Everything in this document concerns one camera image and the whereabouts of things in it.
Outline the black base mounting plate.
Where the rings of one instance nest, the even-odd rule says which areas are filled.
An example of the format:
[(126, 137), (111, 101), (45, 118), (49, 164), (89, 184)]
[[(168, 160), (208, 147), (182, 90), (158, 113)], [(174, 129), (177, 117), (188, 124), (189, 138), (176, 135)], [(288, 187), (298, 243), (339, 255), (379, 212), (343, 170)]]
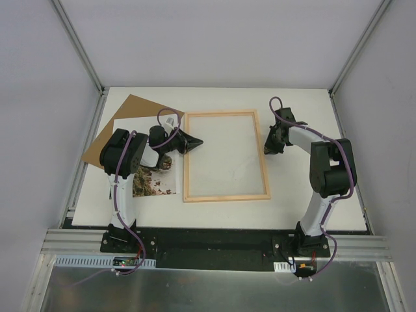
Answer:
[(300, 230), (189, 229), (138, 227), (132, 235), (109, 226), (100, 250), (140, 254), (157, 268), (270, 272), (274, 263), (295, 259), (329, 259), (327, 236), (309, 237)]

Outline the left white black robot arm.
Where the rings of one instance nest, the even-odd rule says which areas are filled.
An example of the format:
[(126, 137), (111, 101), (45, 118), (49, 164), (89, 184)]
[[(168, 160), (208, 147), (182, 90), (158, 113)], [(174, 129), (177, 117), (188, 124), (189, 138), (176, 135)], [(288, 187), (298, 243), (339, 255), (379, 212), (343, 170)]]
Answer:
[(198, 139), (172, 126), (155, 125), (148, 134), (117, 129), (104, 145), (99, 156), (110, 182), (112, 218), (107, 228), (107, 242), (114, 241), (124, 253), (137, 247), (137, 236), (133, 234), (136, 216), (133, 212), (133, 181), (140, 166), (159, 168), (163, 157), (172, 151), (186, 154), (201, 146)]

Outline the aluminium front rail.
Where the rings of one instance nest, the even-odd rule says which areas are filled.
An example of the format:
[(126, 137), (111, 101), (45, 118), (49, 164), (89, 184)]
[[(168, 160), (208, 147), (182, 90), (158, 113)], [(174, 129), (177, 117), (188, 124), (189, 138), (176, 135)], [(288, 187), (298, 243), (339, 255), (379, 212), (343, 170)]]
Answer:
[(49, 229), (40, 253), (98, 254), (104, 232), (102, 229)]

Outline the left aluminium corner post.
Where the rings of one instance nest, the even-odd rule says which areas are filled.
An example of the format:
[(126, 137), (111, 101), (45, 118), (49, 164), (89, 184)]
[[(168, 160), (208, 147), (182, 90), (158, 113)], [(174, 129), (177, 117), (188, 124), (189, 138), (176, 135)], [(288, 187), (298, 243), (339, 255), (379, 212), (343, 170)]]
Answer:
[(105, 91), (105, 86), (101, 82), (97, 71), (95, 70), (90, 57), (88, 56), (78, 34), (73, 26), (73, 23), (70, 20), (62, 1), (59, 0), (50, 0), (49, 3), (51, 4), (55, 14), (57, 15), (65, 33), (67, 34), (72, 47), (74, 48), (75, 53), (79, 57), (81, 64), (83, 65), (84, 69), (86, 70), (90, 80), (92, 81), (93, 85), (99, 92), (99, 94), (103, 94)]

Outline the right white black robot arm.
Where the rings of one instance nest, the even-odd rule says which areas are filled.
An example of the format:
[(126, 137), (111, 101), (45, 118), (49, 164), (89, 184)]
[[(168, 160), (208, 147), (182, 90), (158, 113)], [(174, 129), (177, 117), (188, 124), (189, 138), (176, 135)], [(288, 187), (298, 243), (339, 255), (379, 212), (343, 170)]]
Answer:
[(352, 145), (348, 139), (334, 140), (297, 122), (288, 107), (272, 112), (276, 123), (270, 126), (264, 154), (277, 155), (289, 146), (298, 146), (309, 154), (313, 195), (289, 246), (295, 255), (310, 257), (328, 243), (325, 230), (336, 203), (354, 192), (357, 174)]

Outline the right aluminium corner post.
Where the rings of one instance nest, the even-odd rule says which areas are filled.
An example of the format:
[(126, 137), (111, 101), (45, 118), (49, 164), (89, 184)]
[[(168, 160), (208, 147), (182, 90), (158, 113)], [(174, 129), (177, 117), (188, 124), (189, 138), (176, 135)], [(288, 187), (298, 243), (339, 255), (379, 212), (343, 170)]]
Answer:
[(352, 69), (353, 65), (358, 60), (361, 52), (364, 50), (367, 42), (371, 39), (373, 32), (376, 30), (377, 26), (380, 24), (382, 18), (389, 10), (389, 7), (394, 3), (393, 0), (382, 0), (376, 7), (373, 15), (371, 16), (368, 24), (365, 26), (363, 32), (361, 33), (358, 41), (356, 42), (354, 48), (352, 49), (351, 53), (349, 54), (346, 62), (344, 63), (341, 71), (339, 72), (337, 78), (335, 79), (334, 83), (332, 84), (331, 88), (328, 89), (328, 93), (330, 98), (333, 98), (338, 89), (343, 84), (344, 80), (346, 79), (348, 73)]

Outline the landscape photo print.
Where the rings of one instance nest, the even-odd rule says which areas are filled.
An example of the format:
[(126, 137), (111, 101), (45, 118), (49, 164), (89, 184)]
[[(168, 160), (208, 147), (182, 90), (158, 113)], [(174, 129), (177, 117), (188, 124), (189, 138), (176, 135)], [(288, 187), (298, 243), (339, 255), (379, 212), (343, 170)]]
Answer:
[[(149, 134), (159, 125), (156, 116), (115, 119), (113, 131), (125, 129)], [(168, 152), (158, 168), (140, 165), (133, 180), (133, 197), (179, 194), (179, 152)]]

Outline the brown backing board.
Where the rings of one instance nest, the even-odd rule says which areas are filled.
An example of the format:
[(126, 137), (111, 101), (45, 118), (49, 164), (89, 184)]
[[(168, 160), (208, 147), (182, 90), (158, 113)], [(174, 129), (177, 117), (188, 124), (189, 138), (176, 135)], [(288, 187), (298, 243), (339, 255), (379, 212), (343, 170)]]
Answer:
[(173, 112), (170, 107), (130, 94), (107, 122), (104, 121), (105, 114), (103, 114), (103, 123), (99, 127), (97, 137), (87, 151), (84, 152), (81, 160), (103, 169), (102, 165), (100, 165), (99, 156), (101, 150), (116, 130), (114, 121), (119, 120), (117, 125), (121, 129), (134, 130), (137, 133), (148, 135), (151, 127), (159, 125), (157, 115), (162, 109), (165, 110), (160, 113), (159, 118), (161, 122), (165, 121), (167, 117), (176, 119), (176, 112), (179, 118), (182, 118), (184, 115), (184, 112), (180, 110), (175, 109), (175, 112)]

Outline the aluminium corner post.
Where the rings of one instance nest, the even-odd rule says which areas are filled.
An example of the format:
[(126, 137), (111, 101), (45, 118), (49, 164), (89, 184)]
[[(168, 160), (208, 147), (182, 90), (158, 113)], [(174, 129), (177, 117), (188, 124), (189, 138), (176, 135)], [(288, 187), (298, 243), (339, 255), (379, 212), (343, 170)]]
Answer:
[(380, 24), (382, 18), (389, 10), (389, 7), (394, 3), (393, 0), (382, 0), (376, 7), (373, 15), (371, 16), (368, 24), (365, 26), (363, 32), (361, 33), (358, 41), (356, 42), (354, 48), (352, 49), (351, 53), (349, 54), (346, 62), (344, 63), (341, 71), (339, 72), (337, 78), (335, 79), (334, 83), (332, 84), (331, 88), (328, 89), (328, 93), (330, 98), (333, 98), (338, 89), (343, 84), (344, 80), (346, 79), (348, 73), (352, 69), (353, 65), (358, 60), (361, 52), (364, 50), (367, 42), (371, 39), (373, 32), (376, 30), (377, 26)]
[(83, 65), (84, 69), (86, 70), (90, 80), (92, 81), (93, 85), (99, 92), (99, 94), (103, 94), (105, 91), (105, 86), (101, 82), (97, 71), (95, 70), (90, 57), (88, 56), (78, 34), (73, 26), (73, 23), (70, 20), (62, 1), (59, 0), (50, 0), (49, 3), (51, 4), (55, 14), (57, 15), (65, 33), (67, 34), (72, 47), (74, 48), (75, 53), (79, 57), (81, 64)]

